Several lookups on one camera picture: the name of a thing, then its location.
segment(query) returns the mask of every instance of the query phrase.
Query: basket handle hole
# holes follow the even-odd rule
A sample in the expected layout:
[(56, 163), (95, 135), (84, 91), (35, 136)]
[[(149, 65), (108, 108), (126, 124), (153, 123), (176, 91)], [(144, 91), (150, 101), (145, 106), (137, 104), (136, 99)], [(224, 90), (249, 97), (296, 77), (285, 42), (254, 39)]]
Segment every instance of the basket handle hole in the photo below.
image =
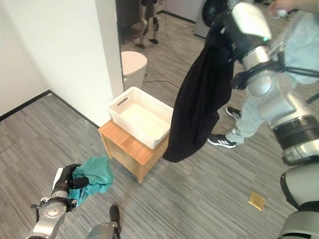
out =
[(121, 104), (123, 104), (127, 99), (128, 99), (128, 97), (125, 97), (123, 100), (118, 102), (117, 106), (120, 106)]

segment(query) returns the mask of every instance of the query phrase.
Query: black baseboard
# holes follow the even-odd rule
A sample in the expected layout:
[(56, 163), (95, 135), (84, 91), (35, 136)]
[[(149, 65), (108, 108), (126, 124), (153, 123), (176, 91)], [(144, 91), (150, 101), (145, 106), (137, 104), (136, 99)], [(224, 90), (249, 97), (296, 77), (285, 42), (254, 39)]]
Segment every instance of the black baseboard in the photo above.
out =
[(13, 115), (14, 113), (22, 110), (24, 107), (27, 107), (28, 105), (32, 104), (33, 102), (41, 99), (42, 97), (48, 95), (49, 93), (53, 94), (56, 98), (58, 98), (60, 101), (62, 101), (64, 104), (66, 104), (68, 107), (70, 107), (73, 111), (75, 111), (76, 113), (78, 113), (81, 117), (83, 117), (87, 122), (89, 122), (90, 124), (92, 124), (95, 128), (99, 128), (99, 126), (97, 126), (95, 123), (93, 123), (92, 121), (90, 121), (87, 117), (85, 117), (84, 115), (82, 115), (80, 112), (78, 112), (76, 109), (74, 109), (71, 105), (69, 105), (64, 99), (62, 99), (61, 97), (59, 97), (56, 93), (52, 92), (51, 90), (47, 90), (43, 93), (41, 93), (40, 95), (33, 97), (31, 100), (28, 100), (27, 102), (23, 103), (22, 105), (19, 105), (18, 107), (14, 108), (13, 110), (5, 113), (4, 115), (0, 116), (0, 121), (2, 121), (5, 118), (8, 118), (9, 116)]
[(28, 105), (32, 104), (33, 102), (41, 99), (42, 97), (46, 96), (49, 94), (51, 91), (47, 90), (40, 95), (37, 95), (36, 97), (33, 97), (32, 99), (28, 100), (27, 102), (24, 102), (22, 105), (19, 105), (18, 107), (14, 108), (13, 110), (5, 113), (4, 115), (0, 116), (0, 121), (4, 120), (5, 118), (8, 118), (9, 116), (13, 115), (14, 113), (22, 110), (24, 107), (27, 107)]
[(90, 124), (92, 124), (95, 128), (99, 128), (99, 126), (95, 123), (93, 123), (92, 121), (90, 121), (86, 116), (84, 116), (83, 114), (81, 114), (80, 112), (78, 112), (75, 108), (73, 108), (69, 103), (67, 103), (64, 99), (62, 99), (61, 97), (59, 97), (56, 93), (54, 93), (53, 91), (50, 91), (50, 93), (52, 93), (56, 98), (58, 98), (60, 101), (62, 101), (64, 104), (66, 104), (68, 107), (70, 107), (73, 111), (75, 111), (76, 113), (78, 113), (82, 118), (84, 118), (87, 122), (89, 122)]
[(184, 20), (184, 21), (188, 21), (188, 22), (191, 22), (191, 23), (195, 23), (195, 21), (193, 21), (193, 20), (190, 20), (190, 19), (187, 19), (187, 18), (185, 18), (185, 17), (176, 15), (176, 14), (171, 13), (171, 12), (169, 12), (169, 11), (162, 10), (161, 12), (163, 12), (163, 13), (165, 13), (165, 14), (167, 14), (167, 15), (171, 15), (171, 16), (173, 16), (173, 17), (182, 19), (182, 20)]

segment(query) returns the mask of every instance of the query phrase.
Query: person's hand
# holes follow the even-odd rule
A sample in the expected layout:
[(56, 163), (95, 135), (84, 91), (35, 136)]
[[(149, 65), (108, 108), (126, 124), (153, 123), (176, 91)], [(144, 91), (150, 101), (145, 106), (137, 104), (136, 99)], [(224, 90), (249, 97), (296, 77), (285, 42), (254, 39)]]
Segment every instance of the person's hand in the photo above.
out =
[(296, 9), (296, 3), (297, 0), (275, 0), (273, 1), (269, 8), (269, 15), (270, 16), (274, 16), (274, 17), (278, 17), (277, 15), (277, 10), (279, 9), (283, 9), (286, 10), (287, 12), (290, 12), (291, 10)]

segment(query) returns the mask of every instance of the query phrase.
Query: teal cloth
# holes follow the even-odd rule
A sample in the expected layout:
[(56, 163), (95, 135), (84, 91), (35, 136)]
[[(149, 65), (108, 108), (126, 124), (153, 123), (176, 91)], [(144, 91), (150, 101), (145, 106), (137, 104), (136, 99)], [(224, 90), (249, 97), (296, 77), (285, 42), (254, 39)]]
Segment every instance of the teal cloth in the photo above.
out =
[(77, 200), (77, 206), (82, 204), (88, 196), (94, 193), (105, 193), (114, 180), (114, 174), (109, 167), (109, 158), (93, 157), (77, 167), (72, 173), (73, 178), (81, 178), (83, 176), (89, 179), (89, 184), (80, 189), (71, 189), (69, 198)]

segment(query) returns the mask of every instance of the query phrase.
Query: small yellow square object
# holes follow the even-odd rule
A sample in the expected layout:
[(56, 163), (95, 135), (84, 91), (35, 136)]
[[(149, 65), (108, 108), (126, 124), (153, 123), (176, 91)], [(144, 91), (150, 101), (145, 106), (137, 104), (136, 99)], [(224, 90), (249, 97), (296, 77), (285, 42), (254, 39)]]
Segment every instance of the small yellow square object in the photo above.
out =
[(265, 199), (254, 191), (251, 192), (248, 202), (258, 210), (262, 211), (265, 204)]

